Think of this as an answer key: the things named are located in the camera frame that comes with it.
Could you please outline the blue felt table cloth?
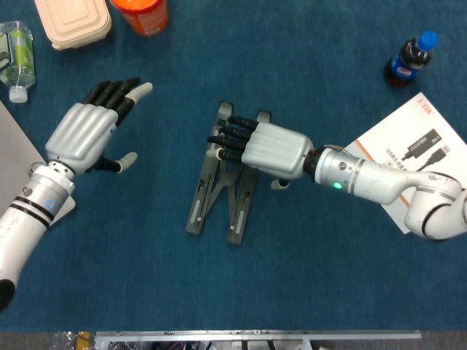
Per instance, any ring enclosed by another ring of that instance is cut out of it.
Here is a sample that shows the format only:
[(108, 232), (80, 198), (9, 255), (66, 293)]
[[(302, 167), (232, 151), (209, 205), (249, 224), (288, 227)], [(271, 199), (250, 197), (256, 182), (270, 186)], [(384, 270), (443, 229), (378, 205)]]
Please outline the blue felt table cloth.
[[(403, 234), (372, 202), (309, 177), (283, 191), (261, 174), (241, 245), (221, 195), (185, 230), (220, 101), (269, 110), (314, 144), (346, 146), (417, 93), (467, 142), (467, 0), (168, 0), (160, 34), (116, 10), (101, 41), (54, 50), (34, 0), (0, 0), (0, 23), (34, 36), (36, 84), (8, 110), (39, 151), (97, 83), (153, 91), (105, 155), (127, 171), (76, 181), (76, 209), (26, 263), (0, 330), (467, 329), (467, 235)], [(385, 65), (424, 31), (431, 62), (405, 87)]]

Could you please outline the yellow object under table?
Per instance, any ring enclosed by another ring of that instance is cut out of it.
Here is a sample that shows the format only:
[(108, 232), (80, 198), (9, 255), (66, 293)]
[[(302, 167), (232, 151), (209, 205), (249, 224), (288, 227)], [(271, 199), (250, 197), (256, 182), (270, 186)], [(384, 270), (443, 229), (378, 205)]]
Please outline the yellow object under table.
[(93, 350), (93, 334), (79, 332), (74, 339), (74, 350)]

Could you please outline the crumpled clear plastic bag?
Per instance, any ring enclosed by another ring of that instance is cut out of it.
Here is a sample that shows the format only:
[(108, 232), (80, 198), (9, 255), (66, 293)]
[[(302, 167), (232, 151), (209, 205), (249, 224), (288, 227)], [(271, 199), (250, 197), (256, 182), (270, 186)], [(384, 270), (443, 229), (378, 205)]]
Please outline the crumpled clear plastic bag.
[(52, 336), (50, 350), (76, 350), (75, 332), (56, 332)]

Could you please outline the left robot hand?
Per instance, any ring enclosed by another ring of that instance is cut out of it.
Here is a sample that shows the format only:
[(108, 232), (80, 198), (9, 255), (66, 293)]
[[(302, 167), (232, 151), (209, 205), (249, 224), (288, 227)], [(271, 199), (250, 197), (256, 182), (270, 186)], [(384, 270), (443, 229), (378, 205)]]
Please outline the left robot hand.
[(133, 107), (152, 92), (153, 84), (141, 79), (103, 81), (63, 116), (45, 149), (50, 164), (60, 163), (75, 175), (92, 170), (122, 173), (138, 158), (129, 152), (119, 160), (104, 157), (104, 151)]

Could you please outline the black folding laptop stand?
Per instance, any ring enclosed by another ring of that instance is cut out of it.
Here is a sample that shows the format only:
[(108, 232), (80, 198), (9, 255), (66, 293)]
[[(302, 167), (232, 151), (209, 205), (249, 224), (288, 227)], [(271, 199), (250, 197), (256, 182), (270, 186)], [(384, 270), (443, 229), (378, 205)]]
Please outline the black folding laptop stand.
[(219, 194), (226, 189), (229, 213), (226, 240), (230, 244), (240, 245), (258, 183), (259, 171), (243, 164), (229, 171), (227, 161), (218, 160), (214, 156), (217, 148), (217, 145), (211, 143), (206, 148), (185, 230), (195, 236), (201, 235), (205, 219)]

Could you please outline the grey closed laptop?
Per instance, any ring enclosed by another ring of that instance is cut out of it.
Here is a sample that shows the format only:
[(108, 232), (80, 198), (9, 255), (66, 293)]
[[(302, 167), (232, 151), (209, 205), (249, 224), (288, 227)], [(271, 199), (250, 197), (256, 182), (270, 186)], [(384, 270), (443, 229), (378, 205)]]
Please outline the grey closed laptop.
[(40, 165), (47, 163), (0, 101), (0, 216)]

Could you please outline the cola bottle with blue cap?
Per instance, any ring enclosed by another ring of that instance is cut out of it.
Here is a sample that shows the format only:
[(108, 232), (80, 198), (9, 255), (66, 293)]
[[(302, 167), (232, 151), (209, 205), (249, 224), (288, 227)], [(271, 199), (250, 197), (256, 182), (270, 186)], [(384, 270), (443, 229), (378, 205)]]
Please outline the cola bottle with blue cap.
[(431, 62), (433, 49), (438, 42), (439, 37), (432, 30), (424, 31), (419, 36), (407, 40), (386, 63), (384, 70), (386, 82), (395, 88), (409, 85)]

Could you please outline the beige lidded food container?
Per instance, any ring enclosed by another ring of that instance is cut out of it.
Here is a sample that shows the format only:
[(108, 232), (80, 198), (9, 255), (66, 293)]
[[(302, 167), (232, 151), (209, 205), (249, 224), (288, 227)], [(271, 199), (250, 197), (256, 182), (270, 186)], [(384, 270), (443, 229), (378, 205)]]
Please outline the beige lidded food container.
[(56, 50), (105, 38), (112, 19), (105, 0), (34, 0), (47, 38)]

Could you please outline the aluminium frame rail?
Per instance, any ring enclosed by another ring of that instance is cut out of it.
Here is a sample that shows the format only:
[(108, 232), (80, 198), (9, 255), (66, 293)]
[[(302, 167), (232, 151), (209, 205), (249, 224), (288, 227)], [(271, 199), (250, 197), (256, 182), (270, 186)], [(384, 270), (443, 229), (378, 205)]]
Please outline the aluminium frame rail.
[(215, 342), (230, 341), (239, 344), (249, 341), (298, 341), (299, 350), (312, 350), (312, 341), (367, 341), (367, 340), (418, 340), (419, 330), (172, 330), (172, 331), (122, 331), (97, 332), (96, 350), (107, 350), (111, 342)]

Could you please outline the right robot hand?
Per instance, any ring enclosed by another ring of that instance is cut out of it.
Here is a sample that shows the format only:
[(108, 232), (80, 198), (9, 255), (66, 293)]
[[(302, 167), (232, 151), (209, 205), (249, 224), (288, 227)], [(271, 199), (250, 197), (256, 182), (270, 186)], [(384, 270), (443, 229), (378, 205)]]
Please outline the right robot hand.
[(231, 116), (216, 136), (207, 141), (215, 148), (207, 155), (218, 160), (242, 163), (275, 176), (273, 190), (284, 190), (292, 180), (304, 175), (306, 156), (312, 141), (302, 133), (270, 122)]

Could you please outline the clear green-label water bottle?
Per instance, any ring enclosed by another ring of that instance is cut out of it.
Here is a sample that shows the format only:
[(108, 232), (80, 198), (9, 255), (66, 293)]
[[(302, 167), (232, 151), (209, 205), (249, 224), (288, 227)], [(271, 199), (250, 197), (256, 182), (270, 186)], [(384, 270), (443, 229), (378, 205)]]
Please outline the clear green-label water bottle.
[(28, 89), (36, 82), (33, 41), (25, 23), (0, 23), (0, 83), (8, 88), (12, 103), (27, 102)]

